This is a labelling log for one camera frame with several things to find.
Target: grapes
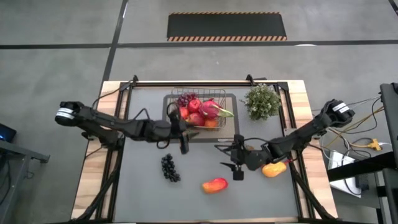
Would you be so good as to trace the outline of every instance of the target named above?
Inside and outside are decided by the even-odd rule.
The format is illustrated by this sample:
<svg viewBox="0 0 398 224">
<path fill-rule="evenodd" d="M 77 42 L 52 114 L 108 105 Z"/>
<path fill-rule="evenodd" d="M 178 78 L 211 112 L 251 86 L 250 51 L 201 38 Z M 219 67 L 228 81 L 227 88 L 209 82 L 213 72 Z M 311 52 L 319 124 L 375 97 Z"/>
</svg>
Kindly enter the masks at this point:
<svg viewBox="0 0 398 224">
<path fill-rule="evenodd" d="M 189 101 L 197 98 L 196 93 L 183 93 L 178 97 L 177 104 L 178 106 L 187 106 Z"/>
</svg>

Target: orange fruit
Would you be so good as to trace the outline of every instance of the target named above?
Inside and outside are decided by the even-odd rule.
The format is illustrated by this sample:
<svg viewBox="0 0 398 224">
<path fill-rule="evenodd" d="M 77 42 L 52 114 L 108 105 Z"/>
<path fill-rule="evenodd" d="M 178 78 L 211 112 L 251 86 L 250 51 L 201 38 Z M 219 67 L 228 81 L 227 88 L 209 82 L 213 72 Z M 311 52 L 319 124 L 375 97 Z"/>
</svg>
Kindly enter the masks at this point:
<svg viewBox="0 0 398 224">
<path fill-rule="evenodd" d="M 215 128 L 218 125 L 218 121 L 216 119 L 207 119 L 205 121 L 205 127 Z"/>
</svg>

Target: potted plant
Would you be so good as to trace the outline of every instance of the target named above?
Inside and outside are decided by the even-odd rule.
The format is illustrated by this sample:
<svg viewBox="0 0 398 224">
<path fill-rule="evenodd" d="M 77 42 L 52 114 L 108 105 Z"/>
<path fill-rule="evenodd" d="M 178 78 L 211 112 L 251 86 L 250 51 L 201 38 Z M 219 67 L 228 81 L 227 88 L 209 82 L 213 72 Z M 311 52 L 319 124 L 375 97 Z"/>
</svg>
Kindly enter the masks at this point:
<svg viewBox="0 0 398 224">
<path fill-rule="evenodd" d="M 280 97 L 266 84 L 258 84 L 251 88 L 244 97 L 245 100 L 241 101 L 247 107 L 252 120 L 266 120 L 279 112 Z"/>
</svg>

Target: wire basket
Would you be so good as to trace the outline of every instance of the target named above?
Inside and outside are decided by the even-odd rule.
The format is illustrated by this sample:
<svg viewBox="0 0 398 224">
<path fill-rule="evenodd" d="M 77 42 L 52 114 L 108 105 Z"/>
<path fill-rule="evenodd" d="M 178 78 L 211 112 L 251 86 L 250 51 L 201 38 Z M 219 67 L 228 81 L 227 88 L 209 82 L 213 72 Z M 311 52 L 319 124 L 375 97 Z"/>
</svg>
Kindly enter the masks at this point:
<svg viewBox="0 0 398 224">
<path fill-rule="evenodd" d="M 214 102 L 219 104 L 222 108 L 226 107 L 225 100 L 225 90 L 221 89 L 206 89 L 206 88 L 174 88 L 172 90 L 171 97 L 167 100 L 167 104 L 171 102 L 177 102 L 180 95 L 184 93 L 196 93 L 197 99 L 202 102 L 205 102 L 211 98 L 214 99 Z M 168 112 L 174 110 L 177 106 L 171 105 Z M 218 130 L 225 126 L 224 117 L 217 117 L 217 127 L 204 127 L 204 126 L 195 126 L 198 129 L 207 129 L 207 130 Z"/>
</svg>

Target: orange and black striped mat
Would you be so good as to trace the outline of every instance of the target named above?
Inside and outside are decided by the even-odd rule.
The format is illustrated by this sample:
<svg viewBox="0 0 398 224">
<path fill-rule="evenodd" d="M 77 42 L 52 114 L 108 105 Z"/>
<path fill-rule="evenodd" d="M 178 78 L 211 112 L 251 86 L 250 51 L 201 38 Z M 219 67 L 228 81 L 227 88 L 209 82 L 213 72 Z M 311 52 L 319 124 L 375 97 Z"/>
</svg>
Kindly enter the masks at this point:
<svg viewBox="0 0 398 224">
<path fill-rule="evenodd" d="M 174 12 L 167 41 L 284 41 L 279 12 Z"/>
</svg>

